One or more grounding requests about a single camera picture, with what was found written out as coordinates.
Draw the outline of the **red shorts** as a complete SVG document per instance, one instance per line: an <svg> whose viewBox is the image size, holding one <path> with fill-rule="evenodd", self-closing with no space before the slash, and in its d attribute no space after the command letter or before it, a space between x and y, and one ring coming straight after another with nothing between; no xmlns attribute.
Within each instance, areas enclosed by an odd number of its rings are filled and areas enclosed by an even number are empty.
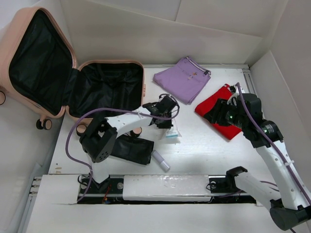
<svg viewBox="0 0 311 233"><path fill-rule="evenodd" d="M218 91L216 91L213 95L208 97L206 100L198 104L195 108L195 113L201 117L212 109L212 107L216 104L218 99L228 100L231 96L230 85L225 83ZM235 136L237 136L241 129L230 125L230 126L220 126L219 124L212 124L214 129L219 132L226 139L231 140Z"/></svg>

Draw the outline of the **clear plastic toiletry packet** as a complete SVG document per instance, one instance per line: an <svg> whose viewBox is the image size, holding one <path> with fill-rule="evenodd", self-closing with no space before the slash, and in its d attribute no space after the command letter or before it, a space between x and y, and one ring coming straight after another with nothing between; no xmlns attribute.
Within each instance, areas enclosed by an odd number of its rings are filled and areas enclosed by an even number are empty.
<svg viewBox="0 0 311 233"><path fill-rule="evenodd" d="M172 126L168 129L162 129L161 136L159 138L160 142L166 143L166 144L178 144L180 143L182 135L178 130L178 126L176 123L176 120L172 120Z"/></svg>

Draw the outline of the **purple shorts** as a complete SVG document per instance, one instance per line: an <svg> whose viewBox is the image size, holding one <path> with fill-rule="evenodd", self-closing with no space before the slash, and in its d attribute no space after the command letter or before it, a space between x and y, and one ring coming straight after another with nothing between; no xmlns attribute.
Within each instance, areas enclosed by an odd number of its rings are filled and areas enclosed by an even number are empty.
<svg viewBox="0 0 311 233"><path fill-rule="evenodd" d="M210 78L210 70L187 56L181 58L173 67L156 73L153 81L182 103L190 105Z"/></svg>

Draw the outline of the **black fabric pouch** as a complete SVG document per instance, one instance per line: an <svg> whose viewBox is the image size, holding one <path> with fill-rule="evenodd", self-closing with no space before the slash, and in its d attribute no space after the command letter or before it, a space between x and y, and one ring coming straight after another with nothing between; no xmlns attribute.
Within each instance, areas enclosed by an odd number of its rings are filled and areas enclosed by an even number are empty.
<svg viewBox="0 0 311 233"><path fill-rule="evenodd" d="M148 165L153 150L154 141L121 135L115 141L111 156L140 165Z"/></svg>

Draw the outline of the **white lavender tube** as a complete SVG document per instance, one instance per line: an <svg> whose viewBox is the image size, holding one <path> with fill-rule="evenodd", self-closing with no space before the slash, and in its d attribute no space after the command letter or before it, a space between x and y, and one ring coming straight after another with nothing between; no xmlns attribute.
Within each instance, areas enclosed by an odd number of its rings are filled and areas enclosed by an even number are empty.
<svg viewBox="0 0 311 233"><path fill-rule="evenodd" d="M152 157L156 160L163 171L168 172L171 169L171 166L156 150L153 150Z"/></svg>

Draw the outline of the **pink hard-shell suitcase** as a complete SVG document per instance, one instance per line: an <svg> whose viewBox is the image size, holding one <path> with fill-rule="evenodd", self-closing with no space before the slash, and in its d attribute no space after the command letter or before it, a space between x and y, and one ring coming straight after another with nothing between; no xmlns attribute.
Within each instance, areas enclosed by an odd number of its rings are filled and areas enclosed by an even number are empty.
<svg viewBox="0 0 311 233"><path fill-rule="evenodd" d="M113 117L133 111L145 95L144 69L134 60L90 60L81 65L51 13L18 10L0 42L0 89L39 115L38 129L65 114L89 124L93 110Z"/></svg>

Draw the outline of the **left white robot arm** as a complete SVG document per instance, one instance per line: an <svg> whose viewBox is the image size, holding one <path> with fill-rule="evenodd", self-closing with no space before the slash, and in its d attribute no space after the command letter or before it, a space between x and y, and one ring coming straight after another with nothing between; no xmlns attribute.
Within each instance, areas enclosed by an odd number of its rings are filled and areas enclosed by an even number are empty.
<svg viewBox="0 0 311 233"><path fill-rule="evenodd" d="M105 117L97 114L80 136L83 151L91 160L89 181L97 192L104 192L110 183L110 176L104 160L111 154L115 141L125 133L139 127L158 125L179 114L177 100L168 95L159 96L158 102L150 102L133 111L122 111L119 116Z"/></svg>

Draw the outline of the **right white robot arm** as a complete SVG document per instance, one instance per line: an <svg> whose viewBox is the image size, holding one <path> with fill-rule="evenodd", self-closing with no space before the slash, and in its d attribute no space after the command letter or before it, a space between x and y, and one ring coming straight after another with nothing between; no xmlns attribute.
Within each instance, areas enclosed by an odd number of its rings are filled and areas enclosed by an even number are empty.
<svg viewBox="0 0 311 233"><path fill-rule="evenodd" d="M267 165L276 190L266 186L244 167L228 170L219 183L213 181L211 191L219 193L243 191L261 203L273 222L283 231L302 223L311 224L311 193L301 181L290 159L278 126L263 118L261 100L255 94L234 94L229 100L217 99L204 114L209 123L235 126L251 142Z"/></svg>

